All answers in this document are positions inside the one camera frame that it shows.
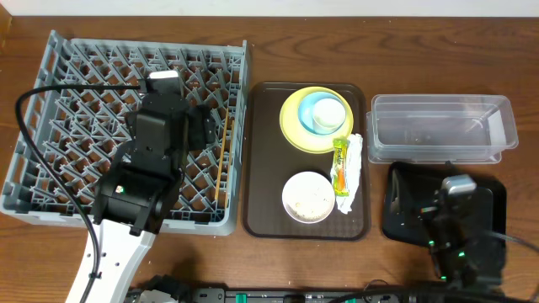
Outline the yellow green snack wrapper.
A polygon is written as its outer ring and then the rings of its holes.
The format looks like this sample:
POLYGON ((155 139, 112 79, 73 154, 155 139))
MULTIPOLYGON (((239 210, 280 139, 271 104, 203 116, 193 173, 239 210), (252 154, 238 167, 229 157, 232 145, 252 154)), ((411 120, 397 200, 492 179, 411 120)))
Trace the yellow green snack wrapper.
POLYGON ((334 155, 331 169, 332 185, 337 196, 348 196, 349 190, 346 185, 346 156, 348 140, 337 138, 333 140, 334 155))

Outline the white bowl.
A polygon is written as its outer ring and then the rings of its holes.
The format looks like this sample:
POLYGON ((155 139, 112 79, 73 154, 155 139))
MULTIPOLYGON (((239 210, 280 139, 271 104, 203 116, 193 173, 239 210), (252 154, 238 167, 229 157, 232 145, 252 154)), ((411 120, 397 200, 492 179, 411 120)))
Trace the white bowl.
POLYGON ((332 184, 320 173, 301 172, 290 177, 281 194, 286 213, 302 224, 325 220, 335 206, 332 184))

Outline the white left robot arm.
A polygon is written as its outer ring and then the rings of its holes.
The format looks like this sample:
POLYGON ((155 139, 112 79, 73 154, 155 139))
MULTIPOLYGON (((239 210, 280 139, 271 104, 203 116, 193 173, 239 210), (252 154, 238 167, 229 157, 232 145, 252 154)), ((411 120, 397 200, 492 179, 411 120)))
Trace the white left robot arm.
POLYGON ((177 93, 149 93, 126 116, 122 143, 95 186, 93 231, 67 297, 69 302, 121 302, 164 219, 178 202, 189 152, 216 139, 206 105, 177 93))

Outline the white cup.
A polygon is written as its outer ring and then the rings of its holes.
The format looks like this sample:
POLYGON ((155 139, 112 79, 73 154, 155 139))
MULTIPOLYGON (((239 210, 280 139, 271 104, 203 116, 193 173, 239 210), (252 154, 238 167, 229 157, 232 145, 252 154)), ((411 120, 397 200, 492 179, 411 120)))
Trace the white cup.
POLYGON ((344 123, 345 117, 345 108, 338 100, 324 98, 313 106, 313 128, 317 133, 335 132, 344 123))

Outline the white napkin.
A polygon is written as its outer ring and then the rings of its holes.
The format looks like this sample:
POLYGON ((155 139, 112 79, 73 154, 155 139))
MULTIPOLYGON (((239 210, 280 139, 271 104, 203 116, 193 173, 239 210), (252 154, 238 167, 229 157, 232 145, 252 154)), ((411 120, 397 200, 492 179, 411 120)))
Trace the white napkin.
POLYGON ((358 192, 360 184, 360 172, 362 166, 363 138, 359 134, 350 134, 348 137, 348 149, 346 152, 344 180, 349 191, 347 196, 337 196, 336 205, 340 212, 347 215, 352 211, 352 204, 358 192))

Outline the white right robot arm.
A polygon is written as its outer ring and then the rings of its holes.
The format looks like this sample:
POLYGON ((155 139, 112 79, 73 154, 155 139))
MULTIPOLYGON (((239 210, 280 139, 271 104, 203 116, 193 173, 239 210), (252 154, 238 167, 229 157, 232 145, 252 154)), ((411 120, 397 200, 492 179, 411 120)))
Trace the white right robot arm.
POLYGON ((438 278, 454 289, 491 290, 501 285, 505 244, 467 220, 471 197, 471 191, 439 189, 433 203, 420 209, 420 219, 438 278))

